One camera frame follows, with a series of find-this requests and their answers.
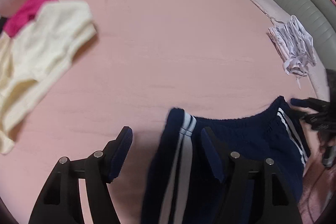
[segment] silver screw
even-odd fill
[[[266,163],[269,165],[273,165],[274,164],[274,160],[272,160],[271,158],[266,159]]]
[[[96,151],[95,153],[93,153],[94,157],[96,158],[100,158],[101,156],[103,156],[103,151]]]
[[[238,152],[236,152],[236,151],[231,152],[230,155],[231,155],[232,158],[235,158],[235,159],[237,159],[237,158],[240,157],[240,154]]]
[[[62,158],[59,159],[58,162],[59,162],[60,164],[65,164],[67,161],[68,161],[68,158],[67,158],[67,157],[62,157]]]

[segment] cream-colored garment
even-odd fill
[[[96,33],[83,1],[47,2],[11,40],[0,37],[0,153],[9,134],[70,68],[78,49]]]

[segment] navy blue shorts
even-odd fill
[[[273,159],[298,202],[310,151],[299,120],[288,110],[282,96],[264,112],[243,119],[211,120],[170,110],[148,172],[141,223],[213,222],[225,174],[221,163],[211,157],[213,147],[201,137],[204,127],[211,127],[231,151],[247,159]]]

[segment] pink mattress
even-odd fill
[[[171,107],[237,118],[264,110],[278,95],[315,96],[307,78],[299,89],[283,71],[266,35],[271,22],[250,0],[85,1],[97,38],[24,120],[14,150],[0,156],[0,196],[19,223],[28,223],[60,157],[87,157],[123,126],[134,140],[109,190],[121,223],[133,224]]]

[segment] pink bed sheet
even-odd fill
[[[121,223],[133,224],[171,107],[237,118],[264,110],[278,95],[315,96],[307,78],[299,89],[283,71],[266,34],[271,22],[250,0],[85,1],[96,40],[22,123],[13,151],[0,156],[0,196],[19,223],[28,223],[60,157],[87,157],[123,126],[134,140],[109,190]]]

